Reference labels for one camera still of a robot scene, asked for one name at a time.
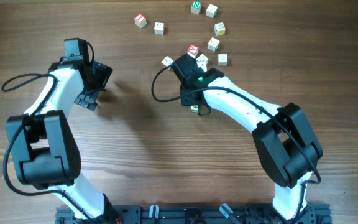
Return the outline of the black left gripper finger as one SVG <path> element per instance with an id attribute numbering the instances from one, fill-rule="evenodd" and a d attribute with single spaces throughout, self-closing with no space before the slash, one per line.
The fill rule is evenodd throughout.
<path id="1" fill-rule="evenodd" d="M 74 100 L 74 104 L 80 105 L 86 109 L 94 111 L 97 107 L 96 99 L 99 95 L 99 90 L 82 91 Z"/>
<path id="2" fill-rule="evenodd" d="M 92 73 L 100 90 L 104 90 L 105 86 L 112 74 L 112 68 L 95 61 L 92 65 Z"/>

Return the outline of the red A letter block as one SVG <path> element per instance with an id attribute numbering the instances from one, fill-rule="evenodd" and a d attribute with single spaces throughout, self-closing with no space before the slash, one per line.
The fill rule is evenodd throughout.
<path id="1" fill-rule="evenodd" d="M 198 52 L 199 52 L 199 47 L 196 45 L 190 45 L 187 50 L 187 54 L 192 56 L 193 58 L 197 56 Z"/>

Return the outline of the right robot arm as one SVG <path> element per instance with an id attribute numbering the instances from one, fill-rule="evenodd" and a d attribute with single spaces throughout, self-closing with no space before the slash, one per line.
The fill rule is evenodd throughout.
<path id="1" fill-rule="evenodd" d="M 323 150 L 303 110 L 294 103 L 278 106 L 260 100 L 215 68 L 203 70 L 183 55 L 164 66 L 180 81 L 184 106 L 206 106 L 230 116 L 253 137 L 259 161 L 275 184 L 271 203 L 231 207 L 119 207 L 119 223 L 324 223 L 328 205 L 306 201 L 306 188 L 319 184 L 317 163 Z"/>

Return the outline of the red O letter block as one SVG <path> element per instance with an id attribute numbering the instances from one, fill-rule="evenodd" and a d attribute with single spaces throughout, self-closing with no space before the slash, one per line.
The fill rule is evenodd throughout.
<path id="1" fill-rule="evenodd" d="M 168 70 L 171 70 L 172 68 L 170 67 L 171 64 L 173 63 L 174 61 L 169 57 L 169 56 L 166 56 L 161 64 L 162 64 L 162 67 L 165 68 L 165 67 L 168 67 Z"/>

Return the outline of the green brown circle block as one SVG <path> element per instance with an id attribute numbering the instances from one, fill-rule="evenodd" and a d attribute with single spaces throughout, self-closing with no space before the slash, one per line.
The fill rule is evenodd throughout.
<path id="1" fill-rule="evenodd" d="M 192 106 L 190 107 L 190 110 L 191 110 L 192 113 L 197 113 L 197 112 L 198 112 L 198 106 L 192 105 Z"/>

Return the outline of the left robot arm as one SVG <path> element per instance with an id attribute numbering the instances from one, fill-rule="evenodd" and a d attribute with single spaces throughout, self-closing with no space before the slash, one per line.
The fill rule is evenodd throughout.
<path id="1" fill-rule="evenodd" d="M 60 198 L 68 208 L 57 210 L 57 223 L 116 223 L 120 214 L 81 173 L 80 152 L 67 121 L 73 105 L 96 109 L 112 68 L 94 60 L 86 40 L 66 39 L 64 50 L 45 73 L 48 82 L 34 104 L 6 122 L 4 180 L 19 195 Z"/>

